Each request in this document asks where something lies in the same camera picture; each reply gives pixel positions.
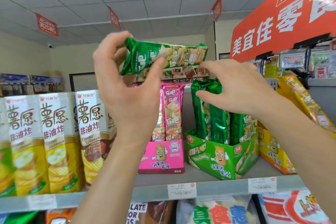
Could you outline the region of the red and white snack bag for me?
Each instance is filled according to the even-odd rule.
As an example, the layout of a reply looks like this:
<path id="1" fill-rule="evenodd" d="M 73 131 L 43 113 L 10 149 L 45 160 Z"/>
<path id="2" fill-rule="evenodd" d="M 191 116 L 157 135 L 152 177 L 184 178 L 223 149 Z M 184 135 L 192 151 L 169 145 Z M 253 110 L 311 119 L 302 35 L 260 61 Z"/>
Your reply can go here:
<path id="1" fill-rule="evenodd" d="M 307 189 L 257 196 L 266 224 L 332 224 Z"/>

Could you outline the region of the white and green chip box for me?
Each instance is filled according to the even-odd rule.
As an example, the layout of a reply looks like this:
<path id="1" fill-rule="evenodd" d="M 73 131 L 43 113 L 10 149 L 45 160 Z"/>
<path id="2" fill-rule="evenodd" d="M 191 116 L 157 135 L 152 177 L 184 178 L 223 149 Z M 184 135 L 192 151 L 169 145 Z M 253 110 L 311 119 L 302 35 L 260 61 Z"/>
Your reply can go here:
<path id="1" fill-rule="evenodd" d="M 0 198 L 16 196 L 5 99 L 0 98 Z"/>

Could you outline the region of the pink cardboard display box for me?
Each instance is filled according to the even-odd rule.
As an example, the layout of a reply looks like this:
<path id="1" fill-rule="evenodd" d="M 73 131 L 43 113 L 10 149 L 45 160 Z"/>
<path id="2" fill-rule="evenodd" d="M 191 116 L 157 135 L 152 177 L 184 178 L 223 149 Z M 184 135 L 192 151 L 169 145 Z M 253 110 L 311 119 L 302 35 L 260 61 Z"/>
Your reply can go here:
<path id="1" fill-rule="evenodd" d="M 137 174 L 183 174 L 183 141 L 149 142 Z"/>

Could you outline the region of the orange snack bag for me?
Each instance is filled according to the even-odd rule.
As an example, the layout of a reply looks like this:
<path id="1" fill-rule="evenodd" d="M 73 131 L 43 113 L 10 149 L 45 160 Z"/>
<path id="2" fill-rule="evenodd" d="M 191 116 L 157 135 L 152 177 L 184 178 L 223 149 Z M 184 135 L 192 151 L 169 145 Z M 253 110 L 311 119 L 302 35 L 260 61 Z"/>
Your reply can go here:
<path id="1" fill-rule="evenodd" d="M 47 210 L 46 224 L 70 224 L 77 208 Z"/>

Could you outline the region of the person's right hand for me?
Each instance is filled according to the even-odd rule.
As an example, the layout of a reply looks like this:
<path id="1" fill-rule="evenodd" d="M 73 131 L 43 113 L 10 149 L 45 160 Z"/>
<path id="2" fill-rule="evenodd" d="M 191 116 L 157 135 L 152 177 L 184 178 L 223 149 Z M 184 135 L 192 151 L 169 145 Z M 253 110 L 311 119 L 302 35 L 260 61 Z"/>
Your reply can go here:
<path id="1" fill-rule="evenodd" d="M 221 83 L 222 93 L 226 94 L 229 102 L 229 109 L 223 110 L 262 120 L 270 115 L 271 108 L 279 108 L 286 101 L 251 63 L 239 63 L 232 59 L 204 61 L 199 68 L 208 70 Z"/>

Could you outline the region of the person's left hand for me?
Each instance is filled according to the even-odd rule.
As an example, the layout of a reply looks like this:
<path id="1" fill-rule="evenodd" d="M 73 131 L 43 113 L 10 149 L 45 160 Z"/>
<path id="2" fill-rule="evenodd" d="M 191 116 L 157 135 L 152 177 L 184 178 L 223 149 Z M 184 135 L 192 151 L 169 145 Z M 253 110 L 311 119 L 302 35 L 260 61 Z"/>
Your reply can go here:
<path id="1" fill-rule="evenodd" d="M 160 91 L 152 94 L 131 87 L 134 75 L 121 76 L 114 54 L 125 47 L 128 31 L 108 34 L 93 53 L 93 64 L 99 97 L 114 119 L 117 135 L 152 136 L 158 121 Z"/>

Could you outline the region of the person's right forearm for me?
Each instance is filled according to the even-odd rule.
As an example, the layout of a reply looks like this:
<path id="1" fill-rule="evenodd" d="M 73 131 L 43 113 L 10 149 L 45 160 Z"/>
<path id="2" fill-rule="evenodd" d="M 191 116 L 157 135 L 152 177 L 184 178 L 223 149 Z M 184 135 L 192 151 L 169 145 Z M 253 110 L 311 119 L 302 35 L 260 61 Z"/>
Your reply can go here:
<path id="1" fill-rule="evenodd" d="M 251 114 L 276 138 L 321 209 L 336 224 L 336 139 L 282 96 L 254 103 Z"/>

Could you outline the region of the brown snack bag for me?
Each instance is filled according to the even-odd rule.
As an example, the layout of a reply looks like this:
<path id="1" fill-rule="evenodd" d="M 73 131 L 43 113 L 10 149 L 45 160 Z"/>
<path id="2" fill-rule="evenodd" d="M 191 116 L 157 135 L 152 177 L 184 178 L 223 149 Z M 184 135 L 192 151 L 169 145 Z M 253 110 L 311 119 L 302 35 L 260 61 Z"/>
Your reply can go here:
<path id="1" fill-rule="evenodd" d="M 131 203 L 126 224 L 170 224 L 175 201 Z"/>

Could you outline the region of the white price label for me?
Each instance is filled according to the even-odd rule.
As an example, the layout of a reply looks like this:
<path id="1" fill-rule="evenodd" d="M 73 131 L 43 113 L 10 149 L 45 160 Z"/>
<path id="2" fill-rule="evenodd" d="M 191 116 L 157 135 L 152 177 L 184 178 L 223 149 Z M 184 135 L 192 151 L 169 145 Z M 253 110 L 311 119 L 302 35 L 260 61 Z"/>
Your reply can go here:
<path id="1" fill-rule="evenodd" d="M 248 193 L 260 194 L 277 192 L 277 177 L 249 178 Z"/>
<path id="2" fill-rule="evenodd" d="M 184 200 L 197 197 L 196 183 L 168 184 L 167 191 L 169 200 Z"/>
<path id="3" fill-rule="evenodd" d="M 43 211 L 57 208 L 57 199 L 53 194 L 28 196 L 26 200 L 30 211 Z"/>

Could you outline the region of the white and yellow chip box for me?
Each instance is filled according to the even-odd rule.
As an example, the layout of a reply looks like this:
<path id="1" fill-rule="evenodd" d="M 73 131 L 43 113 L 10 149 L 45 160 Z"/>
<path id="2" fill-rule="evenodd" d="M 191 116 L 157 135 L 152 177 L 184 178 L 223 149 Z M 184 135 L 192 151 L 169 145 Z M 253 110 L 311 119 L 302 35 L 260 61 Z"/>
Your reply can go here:
<path id="1" fill-rule="evenodd" d="M 50 192 L 79 192 L 85 184 L 75 93 L 39 95 Z"/>
<path id="2" fill-rule="evenodd" d="M 19 197 L 50 193 L 37 95 L 5 97 L 6 116 L 16 194 Z"/>

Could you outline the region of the white snack bag colourful print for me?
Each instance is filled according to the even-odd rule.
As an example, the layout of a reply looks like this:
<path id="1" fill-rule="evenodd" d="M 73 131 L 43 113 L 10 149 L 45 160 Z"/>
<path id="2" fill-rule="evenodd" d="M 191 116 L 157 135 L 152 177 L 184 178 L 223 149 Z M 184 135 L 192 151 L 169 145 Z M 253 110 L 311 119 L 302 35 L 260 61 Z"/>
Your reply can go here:
<path id="1" fill-rule="evenodd" d="M 175 223 L 261 224 L 250 194 L 179 200 Z"/>

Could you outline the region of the person's left forearm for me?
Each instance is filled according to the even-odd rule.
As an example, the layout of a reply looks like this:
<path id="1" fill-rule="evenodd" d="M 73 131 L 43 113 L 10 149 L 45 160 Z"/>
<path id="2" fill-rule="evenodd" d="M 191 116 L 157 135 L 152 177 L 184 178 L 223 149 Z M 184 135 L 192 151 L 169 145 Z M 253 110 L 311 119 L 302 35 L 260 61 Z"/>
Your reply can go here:
<path id="1" fill-rule="evenodd" d="M 148 135 L 117 135 L 97 177 L 70 224 L 126 224 Z"/>

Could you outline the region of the large red shelf signboard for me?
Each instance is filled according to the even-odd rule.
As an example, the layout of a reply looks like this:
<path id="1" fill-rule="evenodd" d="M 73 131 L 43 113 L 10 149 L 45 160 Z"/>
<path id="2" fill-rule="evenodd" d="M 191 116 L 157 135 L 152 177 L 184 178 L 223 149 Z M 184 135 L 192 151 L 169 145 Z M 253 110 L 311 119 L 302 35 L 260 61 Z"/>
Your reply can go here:
<path id="1" fill-rule="evenodd" d="M 336 37 L 336 0 L 265 0 L 234 28 L 230 59 L 247 62 L 324 34 Z"/>

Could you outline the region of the yellow cardboard display box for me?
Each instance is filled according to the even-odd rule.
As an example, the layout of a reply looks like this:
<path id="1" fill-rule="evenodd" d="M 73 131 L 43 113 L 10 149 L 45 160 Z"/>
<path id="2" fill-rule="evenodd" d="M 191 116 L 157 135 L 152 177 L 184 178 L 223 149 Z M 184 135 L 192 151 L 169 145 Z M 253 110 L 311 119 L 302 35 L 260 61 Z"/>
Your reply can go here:
<path id="1" fill-rule="evenodd" d="M 283 174 L 296 174 L 292 162 L 264 125 L 258 121 L 259 155 Z"/>

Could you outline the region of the white and brown chip box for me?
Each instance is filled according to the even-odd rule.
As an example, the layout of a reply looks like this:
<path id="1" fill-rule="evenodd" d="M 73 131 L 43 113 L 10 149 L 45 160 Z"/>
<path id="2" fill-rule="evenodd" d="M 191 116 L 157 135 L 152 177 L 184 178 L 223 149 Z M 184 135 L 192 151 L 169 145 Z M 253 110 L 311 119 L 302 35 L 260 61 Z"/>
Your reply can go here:
<path id="1" fill-rule="evenodd" d="M 111 150 L 117 130 L 98 90 L 78 91 L 75 96 L 85 179 L 91 185 Z"/>

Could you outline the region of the green cardboard display box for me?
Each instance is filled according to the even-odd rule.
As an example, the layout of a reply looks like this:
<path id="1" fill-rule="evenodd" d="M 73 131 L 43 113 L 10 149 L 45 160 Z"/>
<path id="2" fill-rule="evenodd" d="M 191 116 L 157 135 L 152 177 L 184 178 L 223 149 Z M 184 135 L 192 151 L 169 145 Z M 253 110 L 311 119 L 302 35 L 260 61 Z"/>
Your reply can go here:
<path id="1" fill-rule="evenodd" d="M 217 179 L 241 179 L 259 158 L 257 134 L 250 140 L 230 146 L 200 139 L 196 132 L 194 128 L 185 133 L 187 162 Z"/>

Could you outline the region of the blue topped background shelf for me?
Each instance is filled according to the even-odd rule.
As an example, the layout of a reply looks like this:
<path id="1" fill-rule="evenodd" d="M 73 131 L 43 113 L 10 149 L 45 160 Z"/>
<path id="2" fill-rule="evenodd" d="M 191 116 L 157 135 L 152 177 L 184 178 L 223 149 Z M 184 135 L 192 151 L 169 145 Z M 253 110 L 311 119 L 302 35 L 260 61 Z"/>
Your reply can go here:
<path id="1" fill-rule="evenodd" d="M 64 92 L 60 71 L 48 70 L 43 75 L 0 73 L 0 97 Z"/>

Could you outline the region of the dark framed wall panel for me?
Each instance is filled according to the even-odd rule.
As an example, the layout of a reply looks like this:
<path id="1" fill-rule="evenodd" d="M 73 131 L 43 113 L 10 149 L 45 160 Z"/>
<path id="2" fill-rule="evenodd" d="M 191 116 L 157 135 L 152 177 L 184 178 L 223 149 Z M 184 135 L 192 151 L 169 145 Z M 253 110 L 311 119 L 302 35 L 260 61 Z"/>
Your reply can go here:
<path id="1" fill-rule="evenodd" d="M 72 92 L 98 89 L 95 72 L 69 74 L 69 84 Z"/>

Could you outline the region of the row of hanging small packets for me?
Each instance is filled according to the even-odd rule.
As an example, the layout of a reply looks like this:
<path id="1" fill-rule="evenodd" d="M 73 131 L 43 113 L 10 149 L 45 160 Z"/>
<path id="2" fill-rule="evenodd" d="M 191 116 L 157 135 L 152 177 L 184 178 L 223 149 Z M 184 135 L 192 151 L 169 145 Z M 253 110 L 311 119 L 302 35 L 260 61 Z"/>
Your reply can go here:
<path id="1" fill-rule="evenodd" d="M 312 78 L 336 78 L 336 38 L 249 60 L 266 79 L 308 73 Z"/>

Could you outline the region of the shiny green snack bag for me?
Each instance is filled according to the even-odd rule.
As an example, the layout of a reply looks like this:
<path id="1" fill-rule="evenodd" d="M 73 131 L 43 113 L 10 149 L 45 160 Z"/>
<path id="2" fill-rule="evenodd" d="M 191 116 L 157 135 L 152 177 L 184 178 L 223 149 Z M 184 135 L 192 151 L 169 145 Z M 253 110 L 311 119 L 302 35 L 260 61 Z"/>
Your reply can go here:
<path id="1" fill-rule="evenodd" d="M 0 213 L 0 224 L 31 224 L 39 211 L 23 213 Z"/>

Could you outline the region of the black sign holder clip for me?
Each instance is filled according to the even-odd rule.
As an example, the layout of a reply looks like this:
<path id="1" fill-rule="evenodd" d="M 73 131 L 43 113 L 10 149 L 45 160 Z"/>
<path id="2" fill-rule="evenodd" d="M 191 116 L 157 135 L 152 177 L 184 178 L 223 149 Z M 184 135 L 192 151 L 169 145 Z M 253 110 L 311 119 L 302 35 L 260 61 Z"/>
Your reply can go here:
<path id="1" fill-rule="evenodd" d="M 331 39 L 332 37 L 330 36 L 330 33 L 318 35 L 295 43 L 292 49 L 314 48 L 318 43 L 330 41 Z"/>
<path id="2" fill-rule="evenodd" d="M 266 60 L 268 57 L 274 56 L 272 51 L 262 53 L 255 57 L 255 60 Z"/>

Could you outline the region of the red hanging ceiling sign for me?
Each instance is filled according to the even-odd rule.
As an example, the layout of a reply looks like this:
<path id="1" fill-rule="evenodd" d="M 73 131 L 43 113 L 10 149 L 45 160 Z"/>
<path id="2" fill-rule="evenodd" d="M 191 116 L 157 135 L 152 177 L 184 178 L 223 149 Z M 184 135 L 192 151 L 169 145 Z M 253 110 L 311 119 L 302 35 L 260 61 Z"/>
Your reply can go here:
<path id="1" fill-rule="evenodd" d="M 118 30 L 121 30 L 119 18 L 116 13 L 112 10 L 110 6 L 107 6 L 110 12 L 111 24 L 115 26 Z"/>
<path id="2" fill-rule="evenodd" d="M 217 22 L 222 13 L 222 0 L 216 0 L 215 4 L 212 7 L 212 12 L 214 16 L 214 22 Z"/>
<path id="3" fill-rule="evenodd" d="M 37 26 L 40 31 L 43 31 L 47 34 L 59 37 L 58 27 L 57 24 L 48 18 L 35 13 L 36 20 L 37 20 Z"/>

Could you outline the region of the grey metal shelf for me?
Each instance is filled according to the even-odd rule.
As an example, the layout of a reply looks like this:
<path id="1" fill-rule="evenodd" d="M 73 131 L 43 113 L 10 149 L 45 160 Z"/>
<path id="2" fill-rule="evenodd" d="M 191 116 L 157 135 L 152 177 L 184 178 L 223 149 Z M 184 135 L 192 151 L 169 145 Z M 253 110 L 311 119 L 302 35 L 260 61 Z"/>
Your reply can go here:
<path id="1" fill-rule="evenodd" d="M 299 175 L 285 175 L 272 167 L 264 159 L 257 163 L 238 180 L 218 180 L 188 164 L 184 174 L 138 174 L 136 176 L 131 202 L 166 201 L 168 199 L 168 184 L 196 183 L 197 197 L 215 197 L 221 195 L 245 195 L 248 193 L 249 178 L 277 177 L 277 192 L 306 189 Z M 85 198 L 86 191 L 54 194 L 57 208 L 77 207 Z M 0 214 L 14 212 L 29 212 L 26 197 L 0 198 Z"/>

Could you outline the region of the pink snack packet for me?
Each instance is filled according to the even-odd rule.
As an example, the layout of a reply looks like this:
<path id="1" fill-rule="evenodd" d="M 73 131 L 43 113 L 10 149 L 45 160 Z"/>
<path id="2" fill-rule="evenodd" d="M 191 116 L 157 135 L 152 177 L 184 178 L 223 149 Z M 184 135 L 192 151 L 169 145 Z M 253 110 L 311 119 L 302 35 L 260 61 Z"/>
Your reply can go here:
<path id="1" fill-rule="evenodd" d="M 166 129 L 165 129 L 165 107 L 163 90 L 160 89 L 160 105 L 159 105 L 159 117 L 157 124 L 152 133 L 152 142 L 166 141 Z"/>
<path id="2" fill-rule="evenodd" d="M 182 105 L 185 84 L 162 82 L 166 141 L 182 139 Z"/>

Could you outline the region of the yellow snack packet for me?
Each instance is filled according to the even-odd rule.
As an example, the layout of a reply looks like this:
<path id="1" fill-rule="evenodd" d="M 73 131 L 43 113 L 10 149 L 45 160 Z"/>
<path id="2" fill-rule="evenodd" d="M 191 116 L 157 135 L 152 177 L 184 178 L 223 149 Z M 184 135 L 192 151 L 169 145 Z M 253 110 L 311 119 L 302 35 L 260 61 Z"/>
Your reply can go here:
<path id="1" fill-rule="evenodd" d="M 276 90 L 278 93 L 281 92 L 281 95 L 292 101 L 314 123 L 327 130 L 336 139 L 336 127 L 333 122 L 296 76 L 278 76 L 277 81 L 280 88 Z"/>

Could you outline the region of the green snack packet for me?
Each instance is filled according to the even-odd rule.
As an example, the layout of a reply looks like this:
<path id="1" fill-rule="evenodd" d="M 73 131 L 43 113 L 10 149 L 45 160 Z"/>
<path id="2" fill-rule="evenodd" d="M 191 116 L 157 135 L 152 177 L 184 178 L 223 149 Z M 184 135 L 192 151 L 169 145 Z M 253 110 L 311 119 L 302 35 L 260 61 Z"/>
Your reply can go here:
<path id="1" fill-rule="evenodd" d="M 212 79 L 195 80 L 191 85 L 191 97 L 195 115 L 195 124 L 197 129 L 197 137 L 210 140 L 211 137 L 211 121 L 210 121 L 210 106 L 202 101 L 196 92 L 199 90 L 207 90 L 208 86 L 213 82 Z"/>
<path id="2" fill-rule="evenodd" d="M 127 38 L 125 40 L 127 55 L 122 76 L 139 74 L 150 68 L 158 57 L 164 56 L 164 69 L 184 66 L 198 66 L 207 56 L 208 47 L 204 44 L 197 46 L 154 43 Z"/>
<path id="3" fill-rule="evenodd" d="M 230 112 L 230 145 L 250 141 L 257 133 L 257 119 L 250 115 Z"/>
<path id="4" fill-rule="evenodd" d="M 206 140 L 230 145 L 230 113 L 212 104 L 207 104 Z"/>

